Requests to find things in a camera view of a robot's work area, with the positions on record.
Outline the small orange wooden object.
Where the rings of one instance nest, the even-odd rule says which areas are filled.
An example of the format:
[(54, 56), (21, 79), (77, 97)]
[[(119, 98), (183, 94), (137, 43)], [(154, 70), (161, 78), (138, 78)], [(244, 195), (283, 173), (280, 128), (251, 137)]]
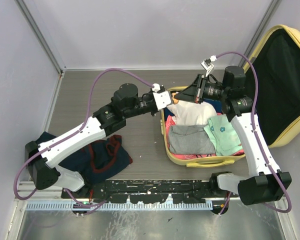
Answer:
[(177, 92), (173, 92), (171, 94), (171, 98), (172, 98), (172, 101), (173, 101), (173, 104), (174, 105), (177, 105), (180, 101), (178, 99), (175, 98), (175, 96), (177, 95), (178, 93)]

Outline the white cloth garment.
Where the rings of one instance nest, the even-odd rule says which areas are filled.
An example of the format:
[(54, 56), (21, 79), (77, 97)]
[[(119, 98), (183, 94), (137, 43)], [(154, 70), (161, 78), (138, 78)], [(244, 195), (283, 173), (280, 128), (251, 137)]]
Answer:
[(174, 114), (175, 124), (184, 126), (207, 125), (208, 119), (217, 115), (215, 108), (207, 102), (196, 104), (180, 100), (167, 109)]

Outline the pink patterned shirt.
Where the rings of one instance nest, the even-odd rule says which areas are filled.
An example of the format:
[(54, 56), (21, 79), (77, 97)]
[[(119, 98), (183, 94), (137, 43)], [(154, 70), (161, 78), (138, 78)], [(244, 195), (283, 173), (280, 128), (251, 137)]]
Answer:
[(177, 125), (174, 117), (168, 116), (165, 122), (168, 151), (181, 160), (216, 157), (207, 128), (207, 125)]

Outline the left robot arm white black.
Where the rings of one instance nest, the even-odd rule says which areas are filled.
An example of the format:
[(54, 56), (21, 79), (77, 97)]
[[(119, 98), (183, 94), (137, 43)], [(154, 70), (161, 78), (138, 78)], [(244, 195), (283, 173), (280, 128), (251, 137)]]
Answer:
[(78, 198), (85, 198), (90, 193), (90, 185), (82, 170), (70, 170), (61, 166), (71, 154), (101, 140), (126, 126), (126, 120), (145, 113), (158, 111), (154, 94), (161, 89), (155, 83), (152, 89), (138, 96), (138, 88), (132, 83), (125, 83), (114, 92), (111, 102), (101, 107), (81, 125), (68, 132), (42, 143), (29, 142), (26, 153), (34, 159), (27, 165), (27, 170), (37, 190), (51, 186), (69, 189)]

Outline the grey shirt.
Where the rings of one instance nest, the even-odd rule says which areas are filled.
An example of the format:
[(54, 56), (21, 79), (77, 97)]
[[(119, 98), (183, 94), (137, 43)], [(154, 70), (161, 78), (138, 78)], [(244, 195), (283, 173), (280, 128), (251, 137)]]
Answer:
[(169, 150), (178, 155), (210, 155), (215, 148), (205, 125), (172, 125), (168, 131)]

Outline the green tissue packet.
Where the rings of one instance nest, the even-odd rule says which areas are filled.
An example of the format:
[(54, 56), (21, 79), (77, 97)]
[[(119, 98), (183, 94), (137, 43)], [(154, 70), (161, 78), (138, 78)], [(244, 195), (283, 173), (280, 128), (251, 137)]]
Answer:
[(234, 156), (243, 153), (241, 141), (225, 114), (210, 117), (204, 127), (217, 156)]

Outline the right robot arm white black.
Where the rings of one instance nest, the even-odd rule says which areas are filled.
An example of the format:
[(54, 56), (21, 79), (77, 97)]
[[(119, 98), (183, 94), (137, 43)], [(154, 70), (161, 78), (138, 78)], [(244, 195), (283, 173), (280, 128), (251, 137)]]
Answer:
[(259, 127), (255, 101), (246, 96), (244, 70), (228, 66), (223, 80), (210, 81), (211, 75), (197, 75), (194, 82), (175, 95), (175, 99), (196, 104), (204, 100), (217, 100), (222, 112), (236, 131), (242, 145), (249, 169), (249, 177), (231, 172), (213, 173), (209, 191), (221, 197), (226, 191), (240, 197), (245, 205), (268, 204), (287, 197), (287, 188), (292, 182), (289, 172), (281, 171), (272, 157)]

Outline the blue shirt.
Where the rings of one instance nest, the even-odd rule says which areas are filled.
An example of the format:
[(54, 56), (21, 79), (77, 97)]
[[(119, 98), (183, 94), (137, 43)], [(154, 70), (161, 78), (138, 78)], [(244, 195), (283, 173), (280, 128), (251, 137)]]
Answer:
[[(223, 112), (222, 112), (222, 103), (220, 101), (205, 98), (204, 102), (211, 104), (214, 107), (214, 109), (216, 110), (216, 113), (218, 115), (223, 114)], [(168, 108), (165, 108), (163, 110), (163, 114), (164, 114), (165, 118), (168, 117), (168, 116), (172, 116), (172, 117), (175, 116)]]

